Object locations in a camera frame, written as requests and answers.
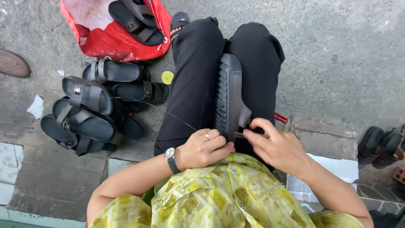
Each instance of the concrete ground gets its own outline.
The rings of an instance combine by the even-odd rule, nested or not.
[[[286,56],[276,104],[276,112],[284,116],[352,125],[360,133],[372,125],[389,129],[405,122],[405,93],[401,91],[405,86],[404,1],[162,3],[171,15],[181,10],[191,19],[217,17],[225,38],[243,23],[263,23],[278,38]],[[0,141],[23,145],[25,157],[21,168],[25,176],[19,174],[9,207],[39,215],[46,207],[48,215],[83,221],[87,200],[105,177],[103,165],[108,154],[73,158],[41,131],[39,120],[26,110],[38,94],[44,99],[43,114],[50,113],[53,102],[63,96],[58,71],[64,71],[65,76],[81,76],[85,61],[92,58],[80,52],[60,13],[59,0],[0,1],[0,48],[20,54],[32,69],[27,79],[0,74]],[[153,81],[160,81],[163,71],[174,71],[171,56],[169,51],[151,61]],[[136,161],[151,157],[164,111],[165,104],[137,115],[146,129],[145,137],[122,143],[111,156]],[[48,179],[39,186],[42,176]],[[19,181],[25,183],[21,188]],[[69,186],[60,191],[77,191],[79,196],[50,196],[47,190],[58,184]],[[51,207],[58,202],[68,205]]]

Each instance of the pile of sandals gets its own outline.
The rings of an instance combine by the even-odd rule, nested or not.
[[[143,0],[113,1],[108,12],[137,42],[146,46],[163,42],[164,35],[158,29],[156,18]]]
[[[66,96],[54,103],[52,114],[42,118],[41,128],[78,156],[115,151],[117,146],[111,141],[117,132],[129,139],[139,139],[144,134],[133,113],[167,99],[169,87],[150,82],[150,78],[140,62],[97,59],[84,69],[82,78],[63,78]]]
[[[370,127],[358,145],[357,160],[359,168],[372,164],[376,169],[384,169],[404,159],[405,125],[389,132],[376,126]]]

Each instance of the sandal logo tag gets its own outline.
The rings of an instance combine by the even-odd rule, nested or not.
[[[75,87],[75,94],[80,95],[80,87],[78,86]]]

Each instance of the left hand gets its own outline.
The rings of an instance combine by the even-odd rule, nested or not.
[[[188,168],[204,168],[235,152],[234,143],[226,143],[216,129],[202,129],[176,148],[175,162],[180,171]]]

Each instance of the yellow patterned shirt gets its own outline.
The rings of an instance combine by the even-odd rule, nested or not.
[[[156,185],[151,207],[124,194],[89,228],[243,228],[246,222],[252,228],[363,228],[341,212],[307,215],[263,164],[240,153]]]

